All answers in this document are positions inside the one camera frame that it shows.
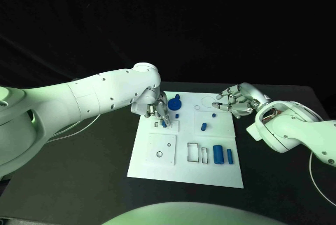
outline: black backdrop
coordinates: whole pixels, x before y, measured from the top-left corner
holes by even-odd
[[[0,85],[149,62],[163,81],[308,85],[334,117],[329,14],[328,0],[0,0]]]

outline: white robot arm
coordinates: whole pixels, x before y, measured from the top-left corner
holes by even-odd
[[[0,87],[0,176],[26,164],[65,126],[130,104],[133,113],[159,117],[169,126],[160,82],[156,66],[139,63],[54,86]]]
[[[230,98],[230,104],[214,103],[214,107],[230,111],[237,118],[257,111],[256,123],[247,128],[259,141],[280,153],[303,144],[329,165],[336,166],[336,121],[323,121],[319,114],[292,101],[272,101],[260,90],[243,83],[228,88],[217,98]]]

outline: white cable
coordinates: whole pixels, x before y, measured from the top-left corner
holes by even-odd
[[[77,122],[77,123],[75,123],[71,127],[68,127],[64,131],[55,133],[55,134],[52,135],[52,137],[57,136],[57,135],[60,135],[60,134],[62,134],[64,132],[67,132],[67,131],[68,131],[70,129],[73,129],[80,123],[81,123],[81,121]]]
[[[313,185],[315,185],[316,189],[319,190],[321,195],[322,195],[322,196],[326,198],[326,200],[336,206],[336,204],[329,200],[329,198],[326,197],[326,195],[322,193],[322,191],[321,191],[321,189],[319,189],[319,187],[318,187],[318,185],[316,185],[316,182],[315,182],[315,180],[313,180],[313,174],[312,174],[312,156],[313,156],[313,152],[310,153],[310,178],[312,178],[312,181],[313,181]]]
[[[94,121],[91,122],[91,124],[90,124],[81,131],[78,131],[77,133],[74,133],[74,134],[71,134],[71,135],[67,135],[65,137],[61,137],[61,138],[57,138],[57,139],[49,140],[49,141],[47,142],[47,144],[48,144],[49,142],[52,142],[52,141],[60,140],[60,139],[65,139],[65,138],[74,136],[75,134],[78,134],[80,132],[83,132],[83,131],[93,125],[93,123],[97,121],[98,118],[100,118],[100,115],[97,116],[97,118],[94,119]]]

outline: white board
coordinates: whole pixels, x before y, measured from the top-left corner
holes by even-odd
[[[217,100],[217,94],[166,92],[168,99],[176,94],[182,108],[169,110],[171,128],[162,127],[156,117],[140,117],[127,176],[244,188],[233,115],[212,107],[215,101],[228,103],[227,97]],[[188,161],[188,143],[198,144],[199,162]],[[224,164],[214,163],[214,145],[222,145]],[[195,145],[191,147],[195,159]],[[234,164],[228,163],[227,149],[233,150]],[[208,156],[208,164],[202,163],[202,156]]]

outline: gray table surface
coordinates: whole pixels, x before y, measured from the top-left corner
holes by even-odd
[[[162,89],[220,93],[233,85],[163,82]],[[257,87],[274,100],[295,100],[328,118],[312,88]],[[263,141],[256,142],[246,131],[254,115],[234,120],[244,189],[127,177],[139,119],[126,107],[104,114],[83,133],[45,145],[13,176],[0,197],[0,217],[100,225],[142,206],[194,201],[248,210],[287,224],[332,224],[336,208],[312,184],[310,151],[300,145],[280,154]],[[332,182],[335,169],[313,159],[313,173],[331,176]],[[323,178],[316,181],[328,188]]]

